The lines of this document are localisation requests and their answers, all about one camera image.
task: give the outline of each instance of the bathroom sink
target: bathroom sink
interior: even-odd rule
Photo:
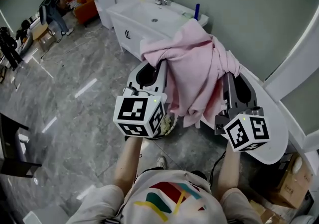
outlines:
[[[119,2],[106,10],[111,17],[122,48],[141,59],[140,42],[172,39],[195,11],[172,2],[157,5],[154,0]],[[208,17],[199,14],[198,23],[205,26]]]

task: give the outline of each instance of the pink towel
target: pink towel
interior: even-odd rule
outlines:
[[[166,59],[169,111],[184,116],[184,127],[196,124],[204,114],[214,125],[215,115],[224,109],[222,80],[225,73],[239,75],[241,65],[197,20],[190,19],[175,34],[148,44],[141,42],[142,59],[153,67]]]

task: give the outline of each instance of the sneaker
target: sneaker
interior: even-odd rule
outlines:
[[[74,28],[70,28],[68,32],[66,32],[66,35],[69,35],[73,32]]]
[[[159,157],[157,162],[156,162],[156,166],[161,167],[163,169],[167,169],[167,162],[166,162],[165,157],[163,157],[163,156]]]

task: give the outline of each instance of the marble floor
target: marble floor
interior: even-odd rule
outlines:
[[[74,32],[52,45],[43,60],[34,43],[23,65],[9,70],[0,85],[0,112],[30,127],[28,156],[42,163],[36,179],[0,175],[18,220],[31,210],[54,204],[71,216],[81,204],[83,191],[111,182],[124,145],[112,122],[113,108],[139,61],[121,51],[114,30],[104,28],[99,20],[84,27],[71,14],[66,18]],[[89,82],[94,84],[78,96]],[[171,169],[197,169],[209,177],[226,141],[204,124],[201,129],[183,128],[180,121],[166,138],[143,142],[138,174],[154,167],[163,155]],[[242,154],[243,189],[249,189],[249,180],[260,166]]]

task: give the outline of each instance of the orange chair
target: orange chair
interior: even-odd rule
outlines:
[[[98,15],[94,0],[77,0],[81,5],[74,8],[73,12],[80,24],[85,24],[89,19]]]

